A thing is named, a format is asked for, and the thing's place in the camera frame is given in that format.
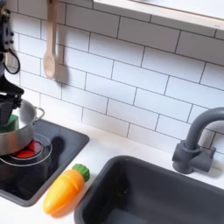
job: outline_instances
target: faucet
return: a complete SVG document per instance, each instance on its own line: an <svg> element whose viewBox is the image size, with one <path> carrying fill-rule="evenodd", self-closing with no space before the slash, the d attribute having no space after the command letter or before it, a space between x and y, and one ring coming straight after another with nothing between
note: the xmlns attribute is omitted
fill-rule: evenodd
<svg viewBox="0 0 224 224"><path fill-rule="evenodd" d="M190 174L195 169L209 172L216 149L212 148L210 153L207 153L199 147L198 142L202 131L209 123L221 120L224 120L224 108L212 108L193 121L186 140L180 141L173 153L172 166L177 172Z"/></svg>

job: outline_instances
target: dark gray sink basin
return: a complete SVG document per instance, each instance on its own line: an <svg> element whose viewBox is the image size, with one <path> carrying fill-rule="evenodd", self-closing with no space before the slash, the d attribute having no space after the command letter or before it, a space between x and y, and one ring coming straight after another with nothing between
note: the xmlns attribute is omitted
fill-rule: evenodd
<svg viewBox="0 0 224 224"><path fill-rule="evenodd" d="M107 162L75 224L223 224L224 191L133 157Z"/></svg>

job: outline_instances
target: pot handle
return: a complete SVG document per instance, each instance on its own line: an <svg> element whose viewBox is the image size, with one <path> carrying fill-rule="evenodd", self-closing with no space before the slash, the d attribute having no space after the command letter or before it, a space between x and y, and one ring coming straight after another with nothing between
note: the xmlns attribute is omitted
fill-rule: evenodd
<svg viewBox="0 0 224 224"><path fill-rule="evenodd" d="M45 113L46 113L42 108L37 108L37 107L35 107L35 109L39 109L39 110L41 110L41 111L42 111L42 115L41 115L40 117L36 117L36 118L35 118L35 120L33 121L33 125L34 125L38 120L40 120L40 119L45 115Z"/></svg>

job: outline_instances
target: black stovetop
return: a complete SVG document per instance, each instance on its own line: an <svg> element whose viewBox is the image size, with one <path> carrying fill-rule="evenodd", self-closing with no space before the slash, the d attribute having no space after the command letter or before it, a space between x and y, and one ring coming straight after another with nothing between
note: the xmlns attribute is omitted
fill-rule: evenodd
<svg viewBox="0 0 224 224"><path fill-rule="evenodd" d="M37 122L29 147L0 157L0 196L20 206L33 205L88 141L79 132Z"/></svg>

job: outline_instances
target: plastic carrot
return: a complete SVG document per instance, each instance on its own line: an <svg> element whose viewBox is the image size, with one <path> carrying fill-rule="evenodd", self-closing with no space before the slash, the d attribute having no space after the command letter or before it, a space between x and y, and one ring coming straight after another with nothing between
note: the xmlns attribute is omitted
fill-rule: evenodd
<svg viewBox="0 0 224 224"><path fill-rule="evenodd" d="M45 213L54 214L67 206L81 191L89 176L89 169L82 164L76 164L72 170L63 172L52 183L45 197Z"/></svg>

